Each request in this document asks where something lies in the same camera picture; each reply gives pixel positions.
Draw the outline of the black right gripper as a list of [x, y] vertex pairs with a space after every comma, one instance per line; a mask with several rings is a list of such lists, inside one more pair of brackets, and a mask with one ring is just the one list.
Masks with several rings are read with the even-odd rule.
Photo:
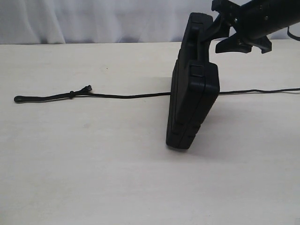
[[216, 45], [215, 53], [250, 53], [253, 46], [262, 53], [272, 50], [272, 43], [267, 38], [269, 1], [251, 0], [240, 6], [229, 0], [214, 0], [211, 10], [219, 15], [213, 20], [211, 15], [201, 14], [204, 23], [201, 43], [224, 38]]

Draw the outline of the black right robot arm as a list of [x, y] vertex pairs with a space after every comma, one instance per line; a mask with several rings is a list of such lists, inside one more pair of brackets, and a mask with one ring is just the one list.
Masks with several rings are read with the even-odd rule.
[[219, 15], [200, 42], [221, 38], [216, 53], [249, 53], [254, 46], [268, 53], [272, 43], [267, 36], [300, 21], [298, 0], [251, 0], [241, 6], [229, 0], [214, 0], [211, 9]]

